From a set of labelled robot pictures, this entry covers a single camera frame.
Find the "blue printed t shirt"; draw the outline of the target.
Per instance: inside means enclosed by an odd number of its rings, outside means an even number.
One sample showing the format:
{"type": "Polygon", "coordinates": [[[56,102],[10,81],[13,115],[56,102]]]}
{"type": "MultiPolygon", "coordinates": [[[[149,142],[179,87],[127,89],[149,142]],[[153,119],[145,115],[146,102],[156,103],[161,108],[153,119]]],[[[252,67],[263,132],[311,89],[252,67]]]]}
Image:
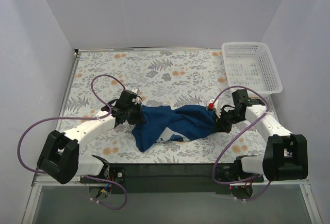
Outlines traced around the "blue printed t shirt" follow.
{"type": "Polygon", "coordinates": [[[135,125],[132,134],[140,152],[156,143],[189,142],[213,134],[213,112],[200,105],[142,107],[145,123],[135,125]]]}

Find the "white plastic basket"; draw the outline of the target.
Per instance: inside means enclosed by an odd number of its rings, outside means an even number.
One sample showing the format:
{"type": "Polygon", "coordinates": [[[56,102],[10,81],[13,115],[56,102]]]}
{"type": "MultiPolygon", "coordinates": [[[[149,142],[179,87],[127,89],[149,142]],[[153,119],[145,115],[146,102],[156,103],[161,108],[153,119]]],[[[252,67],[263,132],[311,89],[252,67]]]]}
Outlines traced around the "white plastic basket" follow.
{"type": "Polygon", "coordinates": [[[241,85],[265,97],[283,90],[268,45],[260,42],[227,42],[222,44],[222,56],[230,87],[241,85]]]}

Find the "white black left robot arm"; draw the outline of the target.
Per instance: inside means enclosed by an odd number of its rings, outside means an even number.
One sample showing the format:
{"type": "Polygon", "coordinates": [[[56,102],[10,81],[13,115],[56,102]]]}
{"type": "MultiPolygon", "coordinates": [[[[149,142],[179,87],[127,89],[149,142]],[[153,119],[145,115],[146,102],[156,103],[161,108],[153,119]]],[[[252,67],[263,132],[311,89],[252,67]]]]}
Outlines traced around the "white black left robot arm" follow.
{"type": "Polygon", "coordinates": [[[100,156],[81,156],[90,142],[118,125],[128,122],[139,125],[145,122],[142,98],[138,89],[122,91],[118,99],[109,102],[113,107],[102,107],[96,119],[86,121],[64,132],[52,131],[43,146],[37,168],[66,184],[75,176],[92,176],[97,182],[109,179],[109,163],[100,156]]]}

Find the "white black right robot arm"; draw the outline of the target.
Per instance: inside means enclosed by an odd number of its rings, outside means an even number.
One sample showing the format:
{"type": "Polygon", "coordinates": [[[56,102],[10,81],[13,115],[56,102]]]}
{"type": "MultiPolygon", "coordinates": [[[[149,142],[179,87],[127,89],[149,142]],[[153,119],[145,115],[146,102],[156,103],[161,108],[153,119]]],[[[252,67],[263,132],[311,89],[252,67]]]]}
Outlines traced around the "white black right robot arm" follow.
{"type": "Polygon", "coordinates": [[[207,109],[213,112],[214,132],[230,133],[234,124],[248,121],[247,129],[256,128],[266,142],[261,156],[238,156],[232,163],[234,177],[250,181],[264,176],[268,181],[303,180],[308,176],[307,139],[283,127],[270,113],[270,105],[256,91],[240,85],[233,86],[233,106],[226,110],[217,98],[207,109]],[[249,93],[256,94],[250,98],[249,93]]]}

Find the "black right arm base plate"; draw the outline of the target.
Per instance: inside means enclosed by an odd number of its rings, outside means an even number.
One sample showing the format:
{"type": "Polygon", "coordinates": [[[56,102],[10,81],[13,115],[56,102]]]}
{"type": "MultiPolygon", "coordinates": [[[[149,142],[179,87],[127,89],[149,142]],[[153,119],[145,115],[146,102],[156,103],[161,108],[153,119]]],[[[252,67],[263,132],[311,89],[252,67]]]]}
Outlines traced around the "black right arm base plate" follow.
{"type": "Polygon", "coordinates": [[[216,167],[215,178],[221,182],[232,182],[243,180],[254,176],[252,173],[245,173],[234,163],[220,163],[216,167]]]}

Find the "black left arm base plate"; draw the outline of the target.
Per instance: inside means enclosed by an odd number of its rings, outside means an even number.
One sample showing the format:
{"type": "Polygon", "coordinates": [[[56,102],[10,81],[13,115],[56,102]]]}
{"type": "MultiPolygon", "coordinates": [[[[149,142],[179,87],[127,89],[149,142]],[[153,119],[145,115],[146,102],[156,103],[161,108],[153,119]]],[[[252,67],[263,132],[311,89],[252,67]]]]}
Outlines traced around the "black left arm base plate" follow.
{"type": "Polygon", "coordinates": [[[92,176],[95,179],[90,179],[86,177],[80,178],[80,183],[83,184],[98,184],[98,183],[107,183],[107,180],[114,181],[119,184],[123,184],[125,182],[126,177],[126,169],[124,167],[111,167],[111,166],[104,166],[101,172],[97,176],[92,176]]]}

